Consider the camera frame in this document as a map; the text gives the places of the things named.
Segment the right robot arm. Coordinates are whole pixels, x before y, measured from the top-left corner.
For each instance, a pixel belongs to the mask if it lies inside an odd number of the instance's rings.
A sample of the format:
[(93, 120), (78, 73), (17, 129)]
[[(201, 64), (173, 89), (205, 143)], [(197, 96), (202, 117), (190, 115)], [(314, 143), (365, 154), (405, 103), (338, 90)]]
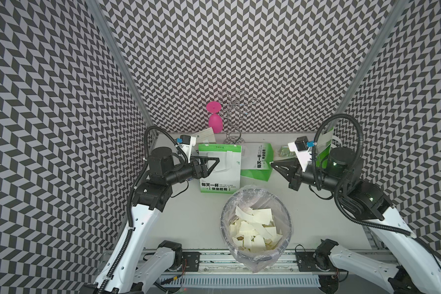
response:
[(300, 269), (311, 265), (321, 272), (353, 273), (391, 294), (441, 294), (441, 261), (434, 251), (406, 224), (389, 196), (361, 176), (364, 133), (351, 115), (340, 113), (330, 121), (348, 120), (356, 131), (356, 147), (330, 149), (325, 159), (317, 157), (320, 134), (313, 140), (299, 137), (289, 143), (294, 158), (276, 160), (271, 167), (294, 191), (308, 185), (313, 192), (330, 192), (337, 209), (349, 221), (369, 228), (390, 250), (395, 263), (384, 263), (353, 252), (338, 242), (325, 239)]

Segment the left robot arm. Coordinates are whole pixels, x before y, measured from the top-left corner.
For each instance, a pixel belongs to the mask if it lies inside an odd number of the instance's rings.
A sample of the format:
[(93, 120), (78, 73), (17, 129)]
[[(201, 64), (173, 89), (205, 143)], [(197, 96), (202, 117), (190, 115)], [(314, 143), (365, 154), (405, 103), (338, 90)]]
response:
[(145, 294), (165, 271), (183, 267), (182, 246), (171, 241), (162, 242), (142, 267), (138, 263), (149, 233), (173, 197), (173, 185), (209, 177), (220, 160), (192, 155), (195, 137), (173, 138), (157, 126), (147, 128), (143, 144), (144, 164), (128, 196), (124, 231), (96, 280), (82, 286), (82, 294)]

